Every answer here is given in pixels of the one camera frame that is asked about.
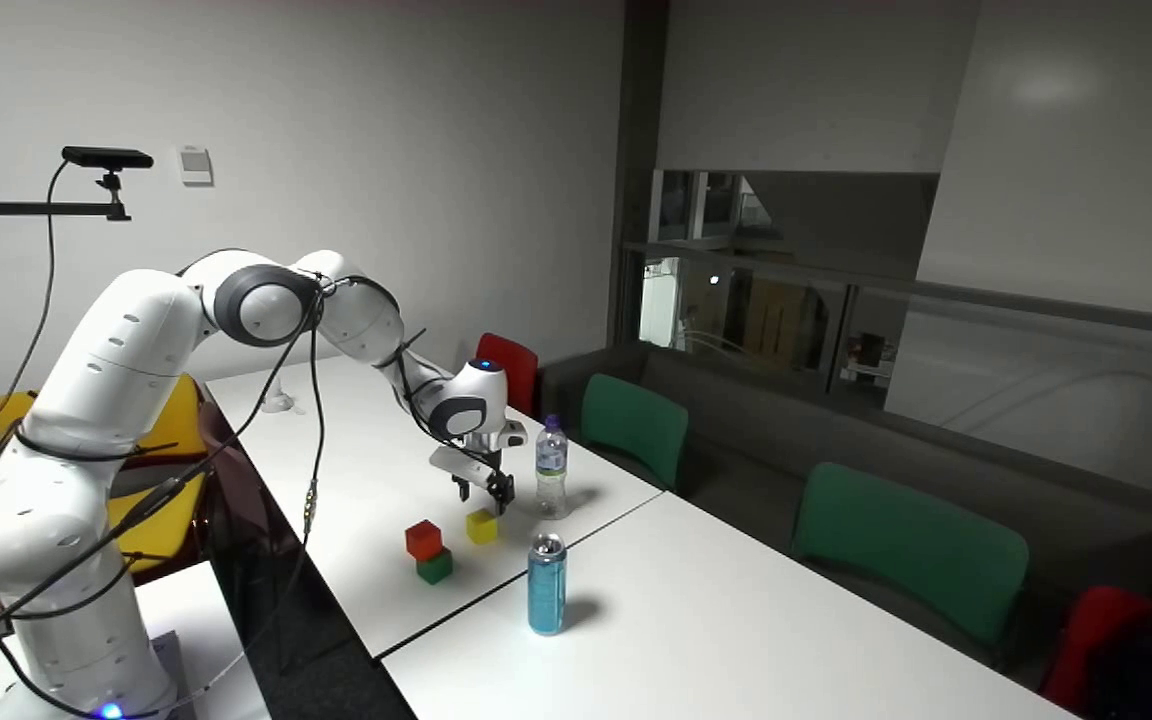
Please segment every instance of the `green block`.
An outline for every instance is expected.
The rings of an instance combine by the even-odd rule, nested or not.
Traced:
[[[443,547],[443,553],[436,553],[432,559],[419,559],[419,565],[416,565],[416,577],[419,577],[422,584],[446,579],[446,577],[452,577],[452,553]]]

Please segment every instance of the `wall light switch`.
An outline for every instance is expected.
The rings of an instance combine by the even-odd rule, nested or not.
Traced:
[[[216,189],[212,151],[185,146],[180,148],[185,189]]]

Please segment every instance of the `white table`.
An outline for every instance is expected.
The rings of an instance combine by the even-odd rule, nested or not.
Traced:
[[[222,674],[238,653],[229,604],[212,577],[212,565],[192,565],[171,577],[136,587],[149,637],[174,631],[188,694],[201,694],[216,674]],[[8,661],[0,655],[0,698],[15,686]],[[192,706],[197,720],[265,720],[265,698],[254,688],[251,663],[238,655],[222,680]]]
[[[230,430],[251,413],[265,377],[267,374],[208,382],[208,391]],[[385,655],[436,621],[516,579],[539,532],[578,540],[658,495],[658,487],[572,445],[572,512],[561,521],[539,521],[530,467],[539,423],[510,413],[528,423],[528,445],[502,453],[502,472],[516,477],[520,499],[502,518],[498,540],[476,547],[462,535],[462,518],[492,509],[492,499],[473,492],[473,499],[461,506],[452,477],[429,464],[436,441],[429,441],[413,416],[405,416],[386,382],[356,362],[333,357],[318,362],[318,390],[326,448],[306,556],[373,655]],[[286,363],[279,391],[291,398],[291,407],[265,407],[238,445],[305,540],[300,509],[314,453],[306,363]],[[454,559],[454,574],[440,584],[422,584],[405,547],[405,532],[419,521],[440,524]]]
[[[535,637],[516,579],[385,667],[429,720],[1067,718],[676,495],[574,544],[566,599]]]

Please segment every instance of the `red block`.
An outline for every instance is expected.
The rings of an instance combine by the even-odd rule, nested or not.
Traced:
[[[408,553],[416,565],[436,559],[443,553],[443,532],[432,521],[408,527]]]

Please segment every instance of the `red chair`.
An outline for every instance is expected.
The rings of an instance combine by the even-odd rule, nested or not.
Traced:
[[[1087,587],[1063,630],[1045,698],[1071,712],[1084,710],[1093,661],[1152,616],[1152,598],[1094,584]]]
[[[535,416],[535,377],[539,377],[535,353],[509,335],[484,331],[476,357],[498,363],[502,386],[509,386],[509,403]]]

